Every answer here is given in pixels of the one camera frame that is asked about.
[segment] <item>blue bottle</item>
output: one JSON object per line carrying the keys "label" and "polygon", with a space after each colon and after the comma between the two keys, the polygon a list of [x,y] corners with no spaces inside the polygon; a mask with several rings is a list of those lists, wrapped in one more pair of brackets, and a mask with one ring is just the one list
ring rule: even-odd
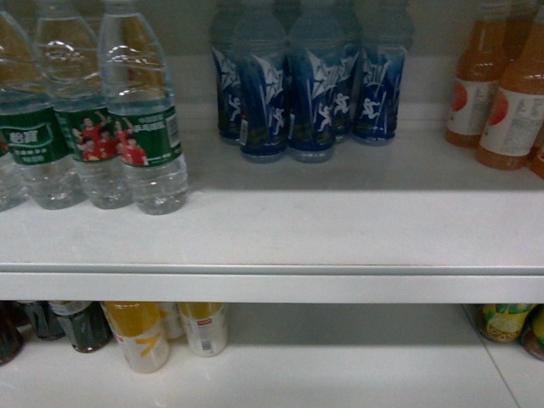
{"label": "blue bottle", "polygon": [[363,25],[360,93],[352,127],[363,145],[387,145],[395,135],[400,81],[413,25],[408,0],[380,0]]}
{"label": "blue bottle", "polygon": [[240,78],[232,36],[243,12],[241,0],[221,0],[208,30],[216,68],[218,130],[224,142],[238,145],[241,123]]}
{"label": "blue bottle", "polygon": [[299,162],[325,162],[332,157],[335,137],[332,112],[343,33],[332,17],[332,0],[304,0],[303,14],[290,32],[292,74],[289,139]]}
{"label": "blue bottle", "polygon": [[279,160],[287,147],[286,33],[272,0],[246,1],[234,34],[241,82],[242,155],[250,162]]}

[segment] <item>bottle label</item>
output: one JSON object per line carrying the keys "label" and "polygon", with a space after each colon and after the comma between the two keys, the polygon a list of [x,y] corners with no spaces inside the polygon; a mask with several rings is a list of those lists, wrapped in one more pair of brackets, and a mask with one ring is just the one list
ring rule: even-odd
{"label": "bottle label", "polygon": [[456,79],[448,129],[467,136],[482,134],[498,88],[498,81]]}
{"label": "bottle label", "polygon": [[25,166],[56,162],[70,154],[53,108],[0,115],[0,131],[14,160]]}
{"label": "bottle label", "polygon": [[55,114],[74,160],[102,162],[117,156],[119,140],[112,134],[106,108],[78,112],[56,110]]}
{"label": "bottle label", "polygon": [[218,128],[224,138],[240,136],[241,90],[232,47],[212,47],[218,90]]}
{"label": "bottle label", "polygon": [[307,49],[291,55],[293,123],[290,146],[298,150],[330,149],[333,99],[338,82],[339,56],[331,51],[320,56]]}
{"label": "bottle label", "polygon": [[405,54],[404,47],[363,48],[355,135],[369,140],[388,140],[394,136]]}
{"label": "bottle label", "polygon": [[346,134],[351,130],[351,98],[358,58],[359,48],[354,43],[349,43],[343,48],[332,105],[332,131],[334,134]]}
{"label": "bottle label", "polygon": [[480,144],[499,155],[529,154],[544,121],[544,95],[528,95],[500,88]]}
{"label": "bottle label", "polygon": [[157,370],[167,360],[170,352],[160,321],[148,331],[135,337],[126,337],[119,333],[114,333],[114,336],[128,364],[136,372]]}
{"label": "bottle label", "polygon": [[250,155],[273,155],[287,146],[283,63],[281,52],[271,52],[249,54],[239,64],[244,127],[241,149]]}
{"label": "bottle label", "polygon": [[58,316],[71,316],[79,313],[90,306],[91,302],[66,301],[49,302],[49,306]]}
{"label": "bottle label", "polygon": [[111,114],[114,138],[119,140],[122,160],[129,166],[155,167],[181,155],[178,121],[174,107],[152,115]]}
{"label": "bottle label", "polygon": [[182,314],[190,347],[198,355],[215,355],[227,344],[226,306],[206,319],[192,319]]}

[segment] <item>orange bottle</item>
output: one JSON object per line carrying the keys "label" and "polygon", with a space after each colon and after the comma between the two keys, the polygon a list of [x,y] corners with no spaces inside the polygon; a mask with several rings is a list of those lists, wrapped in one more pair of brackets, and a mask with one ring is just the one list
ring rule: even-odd
{"label": "orange bottle", "polygon": [[523,53],[505,71],[476,160],[501,170],[523,167],[544,121],[544,8]]}
{"label": "orange bottle", "polygon": [[454,96],[445,139],[476,147],[485,128],[499,81],[508,64],[502,44],[508,1],[480,0],[470,43],[457,63]]}

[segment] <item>white bottle label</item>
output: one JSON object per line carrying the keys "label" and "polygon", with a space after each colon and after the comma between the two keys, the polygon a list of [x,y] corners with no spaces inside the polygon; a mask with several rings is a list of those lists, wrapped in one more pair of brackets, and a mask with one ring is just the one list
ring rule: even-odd
{"label": "white bottle label", "polygon": [[227,345],[226,308],[206,319],[191,319],[182,314],[189,347],[193,353],[207,357],[218,354]]}
{"label": "white bottle label", "polygon": [[161,313],[162,324],[167,339],[182,337],[185,334],[184,325],[181,322],[181,313],[175,302],[157,302]]}
{"label": "white bottle label", "polygon": [[480,144],[504,156],[530,152],[544,121],[544,95],[499,89]]}
{"label": "white bottle label", "polygon": [[456,79],[448,129],[467,136],[482,134],[498,88],[498,81]]}
{"label": "white bottle label", "polygon": [[156,371],[168,358],[170,345],[160,321],[139,336],[125,337],[115,333],[115,337],[125,359],[136,372]]}

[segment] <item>juice bottle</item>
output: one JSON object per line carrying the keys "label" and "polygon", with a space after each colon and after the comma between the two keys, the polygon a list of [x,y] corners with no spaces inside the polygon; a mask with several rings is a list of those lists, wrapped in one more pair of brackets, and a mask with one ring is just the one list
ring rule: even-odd
{"label": "juice bottle", "polygon": [[544,8],[531,28],[524,51],[504,72],[476,160],[516,170],[528,159],[544,121]]}
{"label": "juice bottle", "polygon": [[227,345],[224,303],[180,303],[190,351],[201,357],[219,354]]}
{"label": "juice bottle", "polygon": [[508,2],[480,0],[470,43],[457,63],[445,139],[477,147],[508,59],[502,48]]}
{"label": "juice bottle", "polygon": [[476,325],[492,342],[511,342],[519,337],[527,315],[535,307],[532,303],[483,304],[476,314]]}
{"label": "juice bottle", "polygon": [[130,367],[153,372],[168,359],[170,346],[154,302],[103,302],[103,309]]}

